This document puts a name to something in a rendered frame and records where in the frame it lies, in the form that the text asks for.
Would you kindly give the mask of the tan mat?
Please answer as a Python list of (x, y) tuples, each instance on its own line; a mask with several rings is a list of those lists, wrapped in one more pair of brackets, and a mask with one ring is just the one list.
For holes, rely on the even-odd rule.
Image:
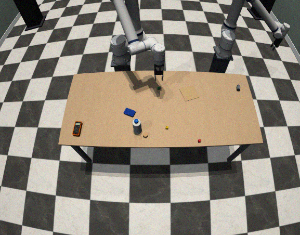
[(192, 99), (196, 99), (199, 98), (194, 86), (188, 86), (188, 87), (184, 87), (184, 88), (180, 88), (179, 89), (184, 100), (188, 101), (188, 100), (192, 100)]

